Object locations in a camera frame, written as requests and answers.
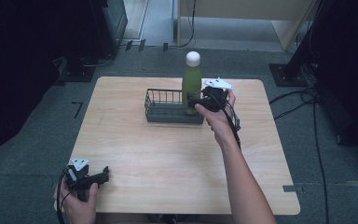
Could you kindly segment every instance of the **forearm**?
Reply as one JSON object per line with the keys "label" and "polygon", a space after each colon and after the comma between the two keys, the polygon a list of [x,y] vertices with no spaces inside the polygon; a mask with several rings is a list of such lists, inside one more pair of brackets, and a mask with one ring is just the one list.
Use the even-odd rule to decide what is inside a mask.
{"label": "forearm", "polygon": [[220,145],[226,168],[231,212],[236,223],[276,223],[263,191],[248,167],[234,136]]}

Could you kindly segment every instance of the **handheld controller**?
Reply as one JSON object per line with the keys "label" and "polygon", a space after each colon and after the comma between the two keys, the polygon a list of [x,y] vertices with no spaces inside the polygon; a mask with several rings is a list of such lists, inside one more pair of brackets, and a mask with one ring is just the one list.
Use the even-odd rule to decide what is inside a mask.
{"label": "handheld controller", "polygon": [[206,80],[204,84],[207,87],[201,91],[203,97],[187,96],[188,106],[194,108],[196,104],[200,104],[212,112],[224,109],[226,107],[227,93],[223,89],[233,90],[234,86],[220,78]]}
{"label": "handheld controller", "polygon": [[226,107],[227,93],[222,89],[205,87],[201,92],[202,98],[187,96],[188,107],[194,108],[196,104],[200,104],[212,112]]}
{"label": "handheld controller", "polygon": [[89,176],[88,173],[88,165],[85,165],[79,171],[74,165],[68,165],[65,170],[66,184],[69,190],[76,190],[77,198],[82,202],[87,200],[86,190],[90,189],[93,183],[97,183],[99,188],[100,185],[109,181],[109,168],[107,166],[100,174]]}

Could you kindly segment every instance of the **finger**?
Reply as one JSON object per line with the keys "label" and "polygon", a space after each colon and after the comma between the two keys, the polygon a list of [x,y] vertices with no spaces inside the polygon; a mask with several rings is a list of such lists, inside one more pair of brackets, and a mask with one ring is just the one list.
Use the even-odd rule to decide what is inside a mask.
{"label": "finger", "polygon": [[88,204],[92,204],[93,206],[95,206],[95,204],[97,203],[97,193],[98,193],[98,184],[93,183],[89,188]]}
{"label": "finger", "polygon": [[65,209],[67,204],[76,204],[79,201],[78,198],[69,191],[60,192],[60,200]]}
{"label": "finger", "polygon": [[227,91],[228,93],[228,103],[234,107],[234,104],[235,104],[235,95],[234,95],[234,92],[232,90],[228,90]]}
{"label": "finger", "polygon": [[53,194],[53,199],[55,201],[57,201],[57,188],[58,188],[58,185],[56,186],[55,190],[54,190],[54,194]]}
{"label": "finger", "polygon": [[66,179],[64,178],[61,182],[60,194],[67,195],[68,193],[69,193],[68,186],[66,185]]}
{"label": "finger", "polygon": [[209,111],[207,108],[203,107],[203,105],[196,104],[194,106],[196,110],[206,119],[208,119],[211,116],[211,111]]}

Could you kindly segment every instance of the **green bottle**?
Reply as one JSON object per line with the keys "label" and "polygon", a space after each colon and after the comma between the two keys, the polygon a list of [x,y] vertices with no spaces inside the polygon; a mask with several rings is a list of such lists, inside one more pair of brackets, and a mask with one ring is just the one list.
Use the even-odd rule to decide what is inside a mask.
{"label": "green bottle", "polygon": [[188,115],[197,114],[197,110],[189,108],[187,96],[200,97],[202,74],[200,71],[200,55],[191,51],[186,55],[186,70],[182,79],[182,106]]}

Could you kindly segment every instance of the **black wire basket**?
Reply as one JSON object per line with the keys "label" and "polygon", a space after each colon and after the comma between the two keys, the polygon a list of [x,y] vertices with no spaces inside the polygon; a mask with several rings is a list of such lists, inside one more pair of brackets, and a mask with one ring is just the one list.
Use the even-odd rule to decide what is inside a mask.
{"label": "black wire basket", "polygon": [[145,113],[148,122],[202,124],[204,120],[199,113],[186,113],[179,90],[147,89]]}

